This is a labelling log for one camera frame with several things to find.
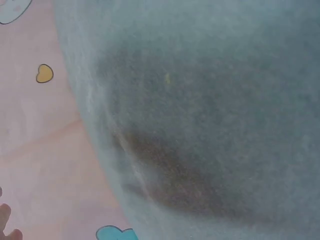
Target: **hand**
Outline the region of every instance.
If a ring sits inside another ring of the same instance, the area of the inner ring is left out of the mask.
[[[11,214],[11,208],[7,204],[0,205],[0,240],[22,240],[22,232],[18,229],[13,230],[8,236],[5,236],[4,230]]]

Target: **pink fabric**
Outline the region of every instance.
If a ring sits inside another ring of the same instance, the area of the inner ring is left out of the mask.
[[[36,82],[41,64],[51,81]],[[94,240],[102,226],[129,227],[70,92],[50,0],[0,25],[0,186],[12,208],[6,233],[20,228],[26,240]]]

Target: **blue cloud print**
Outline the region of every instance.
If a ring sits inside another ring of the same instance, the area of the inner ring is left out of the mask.
[[[95,233],[97,240],[138,240],[132,228],[121,230],[116,226],[103,226]]]

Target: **light blue fabric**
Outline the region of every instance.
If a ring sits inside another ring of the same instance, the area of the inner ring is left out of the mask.
[[[318,239],[319,1],[54,4],[79,111],[139,240]],[[162,139],[175,165],[197,172],[186,189],[198,206],[168,197],[184,189],[174,176],[160,201],[133,194],[166,180],[152,171],[170,173],[172,161],[118,151],[110,132],[127,129]]]

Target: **cartoon print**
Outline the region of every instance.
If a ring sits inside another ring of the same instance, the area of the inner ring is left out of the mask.
[[[138,240],[132,228],[121,230],[116,226],[103,226],[96,231],[97,240]]]
[[[49,82],[53,78],[54,78],[54,71],[50,66],[48,66],[47,64],[41,64],[38,67],[38,74],[35,77],[38,83],[44,84]]]
[[[12,23],[29,7],[32,0],[0,0],[0,24]]]

